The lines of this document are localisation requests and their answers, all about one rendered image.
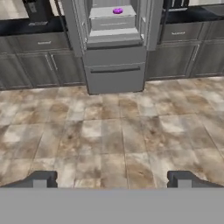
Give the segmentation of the black coffee machine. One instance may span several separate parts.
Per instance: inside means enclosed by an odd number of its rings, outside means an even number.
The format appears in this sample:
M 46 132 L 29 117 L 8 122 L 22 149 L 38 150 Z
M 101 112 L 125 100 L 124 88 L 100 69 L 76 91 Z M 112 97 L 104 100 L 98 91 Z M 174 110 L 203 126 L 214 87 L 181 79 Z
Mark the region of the black coffee machine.
M 49 0 L 22 0 L 30 19 L 30 25 L 47 25 L 53 18 Z

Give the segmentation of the grey freezer drawer front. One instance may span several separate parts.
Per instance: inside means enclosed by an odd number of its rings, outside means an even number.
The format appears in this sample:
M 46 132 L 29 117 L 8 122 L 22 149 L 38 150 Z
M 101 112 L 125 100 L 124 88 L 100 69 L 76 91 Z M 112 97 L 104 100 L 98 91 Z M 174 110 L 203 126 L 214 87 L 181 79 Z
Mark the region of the grey freezer drawer front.
M 90 70 L 141 67 L 139 71 L 121 73 L 90 73 Z M 144 89 L 145 63 L 113 66 L 86 66 L 87 88 L 91 95 L 140 92 Z

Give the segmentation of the grey fridge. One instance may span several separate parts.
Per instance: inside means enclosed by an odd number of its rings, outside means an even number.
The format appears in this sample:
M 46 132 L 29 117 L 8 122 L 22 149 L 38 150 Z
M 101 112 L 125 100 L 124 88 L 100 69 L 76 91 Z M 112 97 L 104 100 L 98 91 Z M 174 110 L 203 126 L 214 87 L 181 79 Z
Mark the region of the grey fridge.
M 85 67 L 145 63 L 140 34 L 141 0 L 89 0 Z M 122 8 L 122 14 L 113 9 Z

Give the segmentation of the black toaster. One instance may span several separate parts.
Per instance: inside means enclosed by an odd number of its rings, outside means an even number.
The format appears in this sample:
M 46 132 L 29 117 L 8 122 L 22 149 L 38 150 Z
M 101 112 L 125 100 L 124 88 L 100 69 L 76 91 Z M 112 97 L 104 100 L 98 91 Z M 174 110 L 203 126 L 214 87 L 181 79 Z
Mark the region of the black toaster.
M 185 11 L 188 8 L 190 0 L 171 0 L 169 11 Z

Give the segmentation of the grey fridge door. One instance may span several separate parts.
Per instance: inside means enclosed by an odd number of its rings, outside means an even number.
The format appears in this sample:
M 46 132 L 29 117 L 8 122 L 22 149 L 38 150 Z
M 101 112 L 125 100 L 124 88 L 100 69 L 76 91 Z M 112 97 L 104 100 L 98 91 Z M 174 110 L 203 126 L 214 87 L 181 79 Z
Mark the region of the grey fridge door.
M 84 44 L 81 34 L 81 27 L 76 14 L 76 6 L 74 0 L 61 0 L 63 11 L 66 18 L 66 24 L 69 33 L 69 39 L 76 57 L 84 55 Z
M 158 42 L 164 0 L 141 0 L 140 34 L 148 51 L 154 51 Z

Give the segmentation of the grey cupboard run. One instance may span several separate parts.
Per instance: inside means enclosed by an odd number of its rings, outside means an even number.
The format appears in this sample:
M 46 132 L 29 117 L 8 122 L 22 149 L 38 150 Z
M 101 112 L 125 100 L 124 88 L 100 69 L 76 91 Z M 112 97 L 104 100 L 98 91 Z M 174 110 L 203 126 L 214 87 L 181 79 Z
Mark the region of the grey cupboard run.
M 64 17 L 33 25 L 0 20 L 0 89 L 82 86 L 82 58 L 74 54 Z
M 164 9 L 148 81 L 224 76 L 224 3 Z

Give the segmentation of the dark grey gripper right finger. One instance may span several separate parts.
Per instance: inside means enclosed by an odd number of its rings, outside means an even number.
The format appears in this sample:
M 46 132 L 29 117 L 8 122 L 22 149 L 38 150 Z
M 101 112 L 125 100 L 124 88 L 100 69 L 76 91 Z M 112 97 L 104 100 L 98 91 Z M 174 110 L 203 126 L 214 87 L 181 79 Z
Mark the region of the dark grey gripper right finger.
M 198 178 L 191 171 L 168 171 L 167 172 L 167 187 L 168 188 L 224 188 L 224 185 L 219 185 L 207 180 Z

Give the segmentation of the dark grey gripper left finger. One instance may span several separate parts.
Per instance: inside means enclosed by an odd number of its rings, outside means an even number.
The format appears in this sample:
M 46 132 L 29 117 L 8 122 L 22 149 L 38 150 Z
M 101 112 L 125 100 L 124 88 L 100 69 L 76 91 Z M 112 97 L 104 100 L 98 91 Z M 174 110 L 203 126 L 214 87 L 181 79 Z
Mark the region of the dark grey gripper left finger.
M 56 171 L 34 171 L 24 179 L 20 179 L 3 187 L 11 188 L 57 188 L 58 173 Z

